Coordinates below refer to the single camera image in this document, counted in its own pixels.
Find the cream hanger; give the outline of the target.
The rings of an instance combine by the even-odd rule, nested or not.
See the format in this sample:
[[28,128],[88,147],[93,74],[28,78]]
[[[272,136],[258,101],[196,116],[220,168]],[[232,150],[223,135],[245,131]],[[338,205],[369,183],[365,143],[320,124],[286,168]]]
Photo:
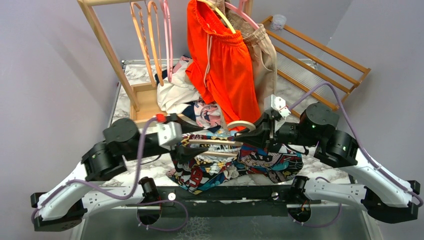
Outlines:
[[[237,120],[237,121],[233,121],[227,124],[227,127],[229,129],[235,128],[235,127],[245,127],[246,129],[248,129],[249,132],[253,131],[256,129],[256,126],[248,121],[244,121],[244,120]],[[214,145],[218,145],[218,146],[233,146],[233,147],[241,147],[243,144],[241,142],[237,142],[237,141],[228,141],[228,140],[218,140],[218,139],[189,139],[188,142],[190,144],[198,144],[198,145],[210,145],[210,146],[214,146]],[[215,151],[205,151],[203,153],[201,153],[202,155],[205,156],[214,156],[214,157],[223,157],[223,158],[228,158],[228,157],[236,157],[237,154],[235,153],[228,153],[228,152],[215,152]]]

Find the comic print shorts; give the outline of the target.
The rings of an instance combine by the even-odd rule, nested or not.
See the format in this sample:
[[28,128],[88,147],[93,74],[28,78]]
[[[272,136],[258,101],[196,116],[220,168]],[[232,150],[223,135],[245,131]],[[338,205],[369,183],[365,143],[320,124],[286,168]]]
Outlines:
[[181,145],[188,148],[208,148],[211,152],[236,154],[235,157],[198,155],[186,163],[172,160],[174,168],[166,176],[188,192],[197,195],[220,184],[245,175],[263,175],[278,184],[292,180],[303,168],[300,153],[274,144],[263,150],[248,144],[230,146],[222,144],[198,144],[192,140],[232,141],[229,135],[185,135]]

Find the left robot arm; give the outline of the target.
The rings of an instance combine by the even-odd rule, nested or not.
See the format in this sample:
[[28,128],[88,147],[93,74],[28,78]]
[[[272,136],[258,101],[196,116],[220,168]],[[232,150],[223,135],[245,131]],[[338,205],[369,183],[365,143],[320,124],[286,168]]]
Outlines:
[[118,206],[156,206],[164,202],[151,177],[136,172],[131,185],[102,188],[102,184],[127,171],[126,161],[136,161],[138,169],[145,157],[171,153],[191,157],[193,150],[180,145],[183,134],[200,131],[177,114],[157,114],[147,121],[156,123],[158,132],[139,130],[130,118],[120,118],[103,131],[75,169],[48,192],[30,197],[31,222],[37,232],[62,232],[79,225],[87,217]]

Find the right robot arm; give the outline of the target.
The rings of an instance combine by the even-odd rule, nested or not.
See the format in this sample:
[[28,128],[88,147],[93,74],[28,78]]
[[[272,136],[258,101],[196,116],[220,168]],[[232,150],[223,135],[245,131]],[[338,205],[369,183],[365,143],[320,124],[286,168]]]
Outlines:
[[243,130],[235,136],[241,142],[260,149],[274,145],[315,147],[314,157],[321,163],[342,170],[357,180],[356,184],[335,184],[296,176],[287,198],[291,203],[330,201],[356,207],[372,218],[397,224],[414,221],[419,206],[412,200],[420,193],[415,180],[401,180],[360,148],[357,139],[338,130],[339,115],[317,102],[309,105],[298,123],[286,122],[275,129],[277,112],[264,113],[255,130]]

